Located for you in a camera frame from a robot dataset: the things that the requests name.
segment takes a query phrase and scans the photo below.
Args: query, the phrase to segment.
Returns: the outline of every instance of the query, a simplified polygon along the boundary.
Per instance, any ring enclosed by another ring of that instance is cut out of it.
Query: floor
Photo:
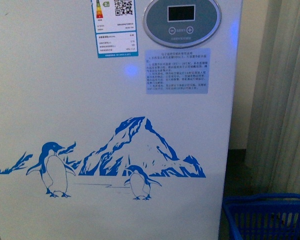
[[[251,170],[245,166],[245,150],[230,150],[228,153],[224,196],[246,196],[253,193],[249,187]],[[219,240],[228,240],[229,230],[225,214],[222,212]]]

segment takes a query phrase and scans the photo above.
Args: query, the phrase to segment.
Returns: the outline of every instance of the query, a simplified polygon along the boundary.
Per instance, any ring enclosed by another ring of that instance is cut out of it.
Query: qr code
[[[116,16],[133,15],[133,0],[114,0]]]

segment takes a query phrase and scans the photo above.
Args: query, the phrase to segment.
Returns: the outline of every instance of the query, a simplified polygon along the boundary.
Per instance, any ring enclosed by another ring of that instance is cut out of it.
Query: instruction label
[[[210,49],[148,50],[147,94],[207,94]]]
[[[135,0],[91,0],[98,58],[138,56]]]

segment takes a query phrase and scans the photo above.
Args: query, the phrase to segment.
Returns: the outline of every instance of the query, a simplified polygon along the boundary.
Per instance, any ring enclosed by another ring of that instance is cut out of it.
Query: energy rating bar
[[[102,9],[101,9],[101,5],[100,5],[100,1],[96,0],[96,18],[97,19],[103,19],[104,16],[102,14]]]

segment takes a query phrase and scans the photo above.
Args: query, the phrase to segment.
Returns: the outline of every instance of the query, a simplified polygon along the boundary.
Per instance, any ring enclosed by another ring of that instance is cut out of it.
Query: digital display
[[[195,20],[196,5],[168,6],[168,22],[185,22]]]

